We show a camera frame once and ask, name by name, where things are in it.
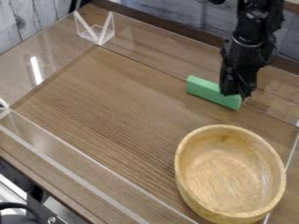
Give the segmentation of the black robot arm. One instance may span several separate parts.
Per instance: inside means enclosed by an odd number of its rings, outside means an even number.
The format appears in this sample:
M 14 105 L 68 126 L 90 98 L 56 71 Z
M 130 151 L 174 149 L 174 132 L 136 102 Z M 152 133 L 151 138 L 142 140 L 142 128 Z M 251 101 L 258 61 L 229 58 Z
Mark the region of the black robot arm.
M 249 98 L 258 72 L 271 62 L 275 32 L 285 22 L 285 0 L 238 0 L 238 23 L 221 50 L 219 91 Z

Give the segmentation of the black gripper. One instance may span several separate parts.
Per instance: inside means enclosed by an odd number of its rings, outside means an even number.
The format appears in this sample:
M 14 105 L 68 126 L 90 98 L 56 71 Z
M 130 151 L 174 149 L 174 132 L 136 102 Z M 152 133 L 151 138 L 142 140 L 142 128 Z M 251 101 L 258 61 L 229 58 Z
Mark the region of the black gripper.
M 275 30 L 267 25 L 266 11 L 242 11 L 237 30 L 222 48 L 219 91 L 225 96 L 249 98 L 258 88 L 258 71 L 267 64 L 275 48 Z

